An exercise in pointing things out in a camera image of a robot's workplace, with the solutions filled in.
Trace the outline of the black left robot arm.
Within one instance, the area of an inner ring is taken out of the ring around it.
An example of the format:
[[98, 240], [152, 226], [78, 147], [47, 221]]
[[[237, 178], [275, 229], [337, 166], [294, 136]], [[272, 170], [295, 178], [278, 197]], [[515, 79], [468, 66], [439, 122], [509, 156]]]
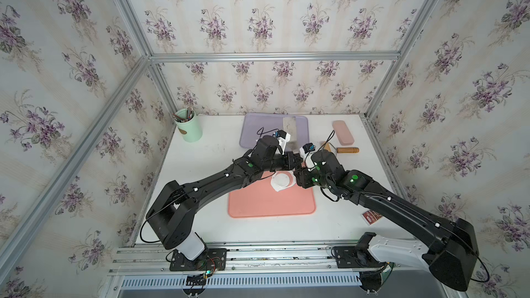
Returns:
[[149, 225], [167, 250], [175, 249], [190, 261], [206, 255], [207, 246], [192, 231], [195, 215], [212, 201], [263, 179], [264, 172], [293, 171], [302, 165], [298, 153], [285, 151], [278, 137], [267, 135], [222, 171], [199, 181], [168, 182], [146, 214]]

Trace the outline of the black handled metal scraper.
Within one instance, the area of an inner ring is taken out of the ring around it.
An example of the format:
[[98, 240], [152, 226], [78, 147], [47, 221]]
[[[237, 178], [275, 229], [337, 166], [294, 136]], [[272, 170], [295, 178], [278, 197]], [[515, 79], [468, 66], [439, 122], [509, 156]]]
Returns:
[[298, 128], [295, 117], [284, 117], [283, 118], [283, 131], [290, 135], [287, 147], [291, 151], [298, 149]]

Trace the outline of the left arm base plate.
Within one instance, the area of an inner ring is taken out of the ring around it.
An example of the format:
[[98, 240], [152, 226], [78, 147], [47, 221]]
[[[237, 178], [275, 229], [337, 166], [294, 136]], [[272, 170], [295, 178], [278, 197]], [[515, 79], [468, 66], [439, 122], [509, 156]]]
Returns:
[[197, 259], [187, 259], [182, 253], [174, 250], [171, 257], [169, 270], [172, 272], [185, 271], [217, 271], [226, 268], [226, 248], [207, 248]]

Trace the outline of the pink plastic tray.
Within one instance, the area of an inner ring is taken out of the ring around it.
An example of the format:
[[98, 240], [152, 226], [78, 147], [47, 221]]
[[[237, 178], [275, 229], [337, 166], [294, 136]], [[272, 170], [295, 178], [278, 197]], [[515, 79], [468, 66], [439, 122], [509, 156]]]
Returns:
[[228, 214], [234, 219], [310, 215], [316, 211], [313, 190], [296, 185], [276, 192], [270, 185], [274, 172], [229, 193]]

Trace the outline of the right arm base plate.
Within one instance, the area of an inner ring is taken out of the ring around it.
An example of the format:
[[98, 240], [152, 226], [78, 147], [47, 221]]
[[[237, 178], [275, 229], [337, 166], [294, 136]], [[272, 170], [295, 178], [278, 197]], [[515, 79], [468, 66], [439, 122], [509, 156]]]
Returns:
[[376, 236], [375, 233], [365, 232], [354, 246], [334, 246], [331, 255], [340, 269], [374, 268], [384, 270], [386, 262], [379, 262], [369, 252], [369, 244]]

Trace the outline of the white dough piece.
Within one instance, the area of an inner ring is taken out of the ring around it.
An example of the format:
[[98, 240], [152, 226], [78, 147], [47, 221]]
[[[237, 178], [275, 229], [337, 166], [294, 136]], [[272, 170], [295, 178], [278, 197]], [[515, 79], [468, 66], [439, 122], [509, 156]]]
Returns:
[[293, 171], [275, 172], [271, 177], [271, 187], [274, 191], [280, 192], [296, 185], [296, 178]]

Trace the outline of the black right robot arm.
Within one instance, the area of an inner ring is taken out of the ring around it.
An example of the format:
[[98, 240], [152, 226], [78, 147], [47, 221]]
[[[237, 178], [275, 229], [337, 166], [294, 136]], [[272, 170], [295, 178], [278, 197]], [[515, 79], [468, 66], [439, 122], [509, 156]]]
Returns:
[[404, 264], [430, 272], [455, 291], [469, 288], [479, 260], [473, 226], [464, 219], [451, 221], [434, 215], [384, 188], [358, 170], [345, 170], [326, 150], [290, 155], [288, 164], [303, 188], [318, 186], [322, 192], [378, 213], [413, 236], [392, 239], [366, 232], [351, 249], [351, 263], [381, 268], [385, 263]]

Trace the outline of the wooden dough roller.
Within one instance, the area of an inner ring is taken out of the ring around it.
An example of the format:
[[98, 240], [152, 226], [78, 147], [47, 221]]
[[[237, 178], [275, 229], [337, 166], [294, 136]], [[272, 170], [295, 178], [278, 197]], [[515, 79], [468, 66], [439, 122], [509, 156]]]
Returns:
[[323, 143], [323, 149], [330, 153], [336, 154], [357, 154], [360, 152], [358, 147], [335, 147], [332, 143]]

